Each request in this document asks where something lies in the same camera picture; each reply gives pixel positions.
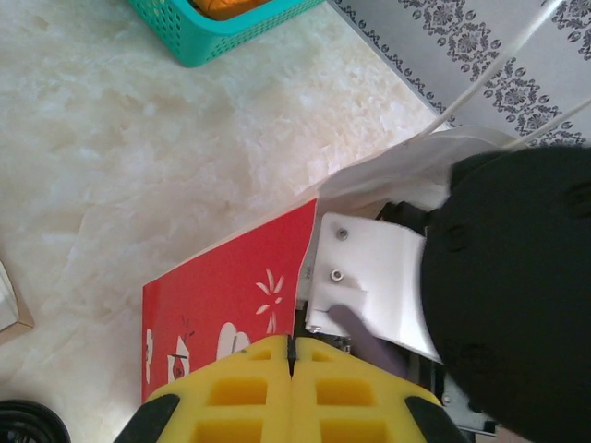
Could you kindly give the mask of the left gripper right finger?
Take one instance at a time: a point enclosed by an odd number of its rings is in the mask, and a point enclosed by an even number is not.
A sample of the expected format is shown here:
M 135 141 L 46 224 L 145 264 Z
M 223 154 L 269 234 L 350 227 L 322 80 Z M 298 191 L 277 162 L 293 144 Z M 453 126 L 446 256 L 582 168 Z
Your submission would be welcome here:
M 469 443 L 430 391 L 312 338 L 291 340 L 291 443 Z

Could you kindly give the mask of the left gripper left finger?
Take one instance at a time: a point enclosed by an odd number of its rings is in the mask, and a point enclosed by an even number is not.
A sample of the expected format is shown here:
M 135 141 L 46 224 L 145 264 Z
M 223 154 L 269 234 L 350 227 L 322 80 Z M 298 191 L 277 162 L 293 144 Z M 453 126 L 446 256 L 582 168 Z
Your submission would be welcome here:
M 289 443 L 291 344 L 269 337 L 156 389 L 114 443 Z

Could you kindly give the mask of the red white paper gift bag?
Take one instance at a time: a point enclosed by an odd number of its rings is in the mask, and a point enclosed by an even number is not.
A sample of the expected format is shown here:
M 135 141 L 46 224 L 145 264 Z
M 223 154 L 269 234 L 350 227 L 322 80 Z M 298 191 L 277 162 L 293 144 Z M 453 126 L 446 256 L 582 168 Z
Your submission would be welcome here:
M 141 392 L 287 335 L 327 212 L 406 227 L 447 197 L 451 166 L 503 148 L 591 147 L 591 0 L 329 0 L 443 126 L 321 180 L 264 223 L 143 289 Z

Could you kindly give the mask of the black plastic cup lid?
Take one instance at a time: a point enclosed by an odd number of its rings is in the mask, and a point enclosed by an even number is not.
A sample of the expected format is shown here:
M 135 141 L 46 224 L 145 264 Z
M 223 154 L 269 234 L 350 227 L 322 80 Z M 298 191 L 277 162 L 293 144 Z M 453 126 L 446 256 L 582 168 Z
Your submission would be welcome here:
M 62 419 L 36 401 L 0 401 L 0 443 L 71 443 Z

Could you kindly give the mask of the brown cardboard napkin box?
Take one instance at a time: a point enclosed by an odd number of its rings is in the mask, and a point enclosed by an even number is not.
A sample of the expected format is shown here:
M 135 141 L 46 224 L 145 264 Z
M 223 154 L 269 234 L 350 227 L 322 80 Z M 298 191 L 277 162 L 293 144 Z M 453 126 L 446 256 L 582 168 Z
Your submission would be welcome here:
M 31 312 L 0 261 L 0 346 L 33 328 Z

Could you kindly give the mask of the orange carrot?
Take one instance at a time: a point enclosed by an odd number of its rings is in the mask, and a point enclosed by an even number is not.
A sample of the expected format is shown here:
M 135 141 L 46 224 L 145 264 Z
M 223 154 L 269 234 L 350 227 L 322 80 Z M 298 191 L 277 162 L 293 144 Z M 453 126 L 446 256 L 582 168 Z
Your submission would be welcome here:
M 225 21 L 242 15 L 271 0 L 190 0 L 202 15 L 218 21 Z

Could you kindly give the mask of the teal plastic basket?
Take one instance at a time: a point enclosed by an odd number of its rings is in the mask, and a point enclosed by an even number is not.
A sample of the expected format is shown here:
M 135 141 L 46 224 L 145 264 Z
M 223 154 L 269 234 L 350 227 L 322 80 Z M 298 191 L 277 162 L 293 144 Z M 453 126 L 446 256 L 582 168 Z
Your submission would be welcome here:
M 324 0 L 271 0 L 235 18 L 203 15 L 190 0 L 127 0 L 158 39 L 185 67 L 202 66 Z

